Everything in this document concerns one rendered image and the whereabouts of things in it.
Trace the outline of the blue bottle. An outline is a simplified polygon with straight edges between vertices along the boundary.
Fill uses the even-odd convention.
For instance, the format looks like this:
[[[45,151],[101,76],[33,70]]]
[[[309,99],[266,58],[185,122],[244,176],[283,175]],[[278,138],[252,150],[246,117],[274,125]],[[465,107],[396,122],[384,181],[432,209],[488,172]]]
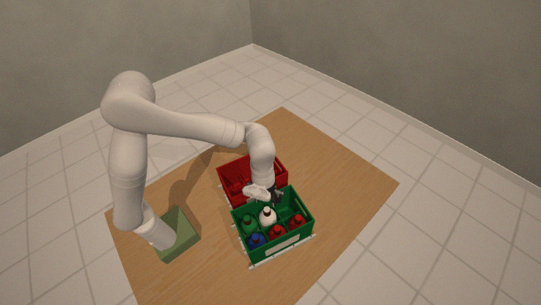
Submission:
[[[249,237],[247,244],[248,244],[249,251],[252,251],[258,248],[259,246],[266,244],[266,239],[263,235],[259,233],[254,233],[253,235]]]

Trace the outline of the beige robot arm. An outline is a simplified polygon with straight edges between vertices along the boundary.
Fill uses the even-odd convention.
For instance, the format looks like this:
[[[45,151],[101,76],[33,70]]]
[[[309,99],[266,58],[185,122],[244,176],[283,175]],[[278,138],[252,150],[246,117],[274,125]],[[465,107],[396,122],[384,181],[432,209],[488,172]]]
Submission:
[[[275,183],[276,148],[265,126],[210,112],[165,109],[155,104],[155,89],[148,77],[135,70],[112,79],[101,100],[100,113],[114,127],[108,153],[113,224],[119,230],[135,232],[156,249],[171,248],[177,235],[142,199],[147,178],[147,134],[195,139],[230,149],[245,142],[253,184],[244,186],[242,192],[264,202],[271,200],[267,189]]]

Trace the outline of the green crate with dividers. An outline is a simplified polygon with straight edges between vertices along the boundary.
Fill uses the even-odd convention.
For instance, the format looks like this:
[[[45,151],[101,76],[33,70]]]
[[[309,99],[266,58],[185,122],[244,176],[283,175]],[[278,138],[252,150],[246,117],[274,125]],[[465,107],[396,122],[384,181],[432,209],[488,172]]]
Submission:
[[[249,258],[251,262],[254,264],[288,248],[289,246],[303,240],[304,238],[309,237],[312,233],[315,220],[312,217],[311,213],[306,208],[305,204],[302,202],[299,195],[296,193],[295,189],[290,184],[277,191],[281,191],[281,190],[284,190],[284,195],[282,197],[281,203],[280,204],[277,203],[275,207],[272,207],[272,201],[264,202],[260,200],[259,202],[256,202],[254,200],[250,203],[247,203],[243,206],[236,208],[235,210],[235,214],[233,218],[234,223],[238,229],[238,232],[243,241],[243,245],[245,246],[246,251],[249,255]],[[296,200],[298,200],[301,206],[298,204]],[[262,228],[261,224],[259,224],[260,223],[259,214],[261,210],[264,209],[265,206],[268,206],[269,208],[275,211],[277,222],[268,227]],[[304,213],[301,207],[303,208],[306,214]],[[296,216],[297,214],[300,214],[302,217],[304,217],[304,219],[306,220],[306,224],[289,232],[288,231],[289,220],[293,216]],[[267,238],[266,244],[252,251],[249,251],[247,243],[248,243],[249,237],[253,233],[246,237],[243,237],[243,234],[240,229],[240,222],[245,215],[257,217],[259,231],[255,233],[259,233],[263,235],[265,239]],[[270,228],[275,226],[276,224],[283,226],[283,228],[286,229],[287,233],[269,242],[268,232]]]

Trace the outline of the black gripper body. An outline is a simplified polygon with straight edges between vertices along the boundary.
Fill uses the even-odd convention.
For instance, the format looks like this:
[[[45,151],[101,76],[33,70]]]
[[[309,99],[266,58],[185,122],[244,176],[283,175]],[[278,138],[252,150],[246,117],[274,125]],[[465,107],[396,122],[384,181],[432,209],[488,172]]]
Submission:
[[[268,188],[267,190],[270,192],[271,196],[274,195],[276,193],[275,192],[275,190],[276,190],[275,183],[270,188]]]

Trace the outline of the red crate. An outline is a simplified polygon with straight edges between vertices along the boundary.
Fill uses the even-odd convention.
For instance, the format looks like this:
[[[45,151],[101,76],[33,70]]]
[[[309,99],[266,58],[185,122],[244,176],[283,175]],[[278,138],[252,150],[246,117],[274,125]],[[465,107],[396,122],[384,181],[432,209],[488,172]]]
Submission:
[[[282,169],[281,171],[276,162],[273,162],[275,187],[276,190],[279,190],[288,185],[288,171],[277,157],[274,160]],[[255,200],[244,196],[242,193],[242,189],[246,186],[247,182],[250,181],[252,183],[249,154],[224,164],[221,168],[219,178],[233,210]]]

